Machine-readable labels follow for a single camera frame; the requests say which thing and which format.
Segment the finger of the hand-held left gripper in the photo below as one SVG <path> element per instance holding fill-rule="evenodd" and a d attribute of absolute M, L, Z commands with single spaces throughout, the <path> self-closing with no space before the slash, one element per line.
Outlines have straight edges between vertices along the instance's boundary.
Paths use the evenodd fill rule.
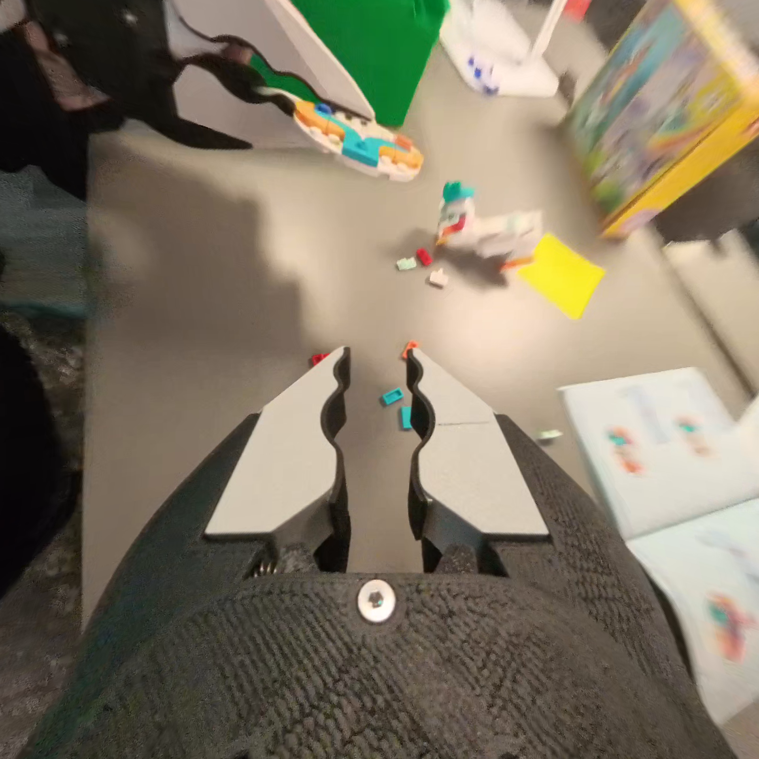
<path fill-rule="evenodd" d="M 297 149 L 295 103 L 252 61 L 256 50 L 191 50 L 162 56 L 168 117 L 161 131 L 199 149 Z"/>
<path fill-rule="evenodd" d="M 353 77 L 292 2 L 179 1 L 179 18 L 201 36 L 235 38 L 270 71 L 299 78 L 317 96 L 374 120 L 375 111 Z"/>

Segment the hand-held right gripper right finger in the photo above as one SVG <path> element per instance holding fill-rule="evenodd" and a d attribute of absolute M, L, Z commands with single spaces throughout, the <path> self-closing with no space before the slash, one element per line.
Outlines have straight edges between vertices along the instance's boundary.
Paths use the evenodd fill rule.
<path fill-rule="evenodd" d="M 497 413 L 419 348 L 406 358 L 412 394 L 408 517 L 423 570 L 464 549 L 476 570 L 501 572 L 499 544 L 546 544 L 549 529 Z"/>

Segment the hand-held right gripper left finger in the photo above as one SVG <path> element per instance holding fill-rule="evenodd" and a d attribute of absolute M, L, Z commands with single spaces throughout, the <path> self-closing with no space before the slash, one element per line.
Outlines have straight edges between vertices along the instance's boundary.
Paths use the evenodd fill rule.
<path fill-rule="evenodd" d="M 209 540 L 305 545 L 322 571 L 345 571 L 351 539 L 344 455 L 351 354 L 338 347 L 266 404 L 210 516 Z"/>

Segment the round white lego plate build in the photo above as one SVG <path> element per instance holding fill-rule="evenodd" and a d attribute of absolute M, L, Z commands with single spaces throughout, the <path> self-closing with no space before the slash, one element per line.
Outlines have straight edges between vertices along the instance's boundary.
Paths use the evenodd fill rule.
<path fill-rule="evenodd" d="M 423 167 L 410 138 L 325 102 L 295 99 L 292 119 L 315 147 L 368 176 L 409 182 Z"/>

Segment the white lego unicorn build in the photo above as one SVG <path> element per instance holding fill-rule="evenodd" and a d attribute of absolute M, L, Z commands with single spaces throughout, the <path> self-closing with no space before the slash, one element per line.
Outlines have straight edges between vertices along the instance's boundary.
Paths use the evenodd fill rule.
<path fill-rule="evenodd" d="M 504 271 L 531 262 L 543 236 L 541 210 L 483 216 L 476 210 L 473 188 L 460 181 L 444 184 L 436 230 L 437 247 L 474 253 L 483 260 L 497 259 Z"/>

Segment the colourful lego box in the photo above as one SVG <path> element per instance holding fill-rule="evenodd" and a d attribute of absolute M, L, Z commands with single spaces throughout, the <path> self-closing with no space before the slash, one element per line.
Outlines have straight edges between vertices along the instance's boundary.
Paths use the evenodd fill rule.
<path fill-rule="evenodd" d="M 757 55 L 707 1 L 646 2 L 565 118 L 612 240 L 735 157 L 757 124 Z"/>

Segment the person's left hand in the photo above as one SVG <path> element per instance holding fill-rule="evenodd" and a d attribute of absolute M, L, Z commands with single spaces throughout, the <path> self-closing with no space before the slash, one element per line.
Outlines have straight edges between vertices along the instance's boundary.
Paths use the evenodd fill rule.
<path fill-rule="evenodd" d="M 50 87 L 53 99 L 64 111 L 85 111 L 110 100 L 99 90 L 81 81 L 68 61 L 52 50 L 48 38 L 37 23 L 28 21 L 21 29 Z"/>

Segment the green board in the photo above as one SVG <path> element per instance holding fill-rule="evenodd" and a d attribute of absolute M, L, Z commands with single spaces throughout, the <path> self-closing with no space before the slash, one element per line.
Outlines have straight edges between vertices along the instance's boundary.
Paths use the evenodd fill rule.
<path fill-rule="evenodd" d="M 446 1 L 292 2 L 351 75 L 375 119 L 400 126 L 440 35 Z"/>

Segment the white plastic bag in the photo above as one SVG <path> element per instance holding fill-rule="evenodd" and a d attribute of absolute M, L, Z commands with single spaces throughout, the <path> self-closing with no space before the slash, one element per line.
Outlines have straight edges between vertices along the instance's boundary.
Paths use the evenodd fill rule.
<path fill-rule="evenodd" d="M 440 42 L 462 80 L 486 96 L 517 93 L 531 41 L 505 2 L 450 1 Z"/>

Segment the open instruction booklet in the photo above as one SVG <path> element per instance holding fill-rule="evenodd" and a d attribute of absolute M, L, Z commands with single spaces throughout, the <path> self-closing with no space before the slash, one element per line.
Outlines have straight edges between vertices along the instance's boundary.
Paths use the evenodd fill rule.
<path fill-rule="evenodd" d="M 723 726 L 758 693 L 758 400 L 694 367 L 559 389 L 597 495 L 666 599 Z"/>

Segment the yellow paper sheet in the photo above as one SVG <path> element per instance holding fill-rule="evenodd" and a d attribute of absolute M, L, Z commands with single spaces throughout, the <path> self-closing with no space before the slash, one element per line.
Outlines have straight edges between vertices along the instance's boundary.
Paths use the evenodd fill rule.
<path fill-rule="evenodd" d="M 529 263 L 517 271 L 524 280 L 567 318 L 582 318 L 606 271 L 576 253 L 553 234 L 545 234 Z"/>

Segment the white stand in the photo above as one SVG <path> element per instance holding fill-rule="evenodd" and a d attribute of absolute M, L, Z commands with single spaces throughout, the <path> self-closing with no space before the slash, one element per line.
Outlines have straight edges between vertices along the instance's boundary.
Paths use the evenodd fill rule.
<path fill-rule="evenodd" d="M 557 93 L 558 76 L 544 56 L 567 4 L 567 1 L 552 2 L 533 40 L 528 38 L 513 15 L 508 14 L 506 41 L 512 60 L 506 64 L 506 73 L 499 85 L 502 95 L 550 98 Z"/>

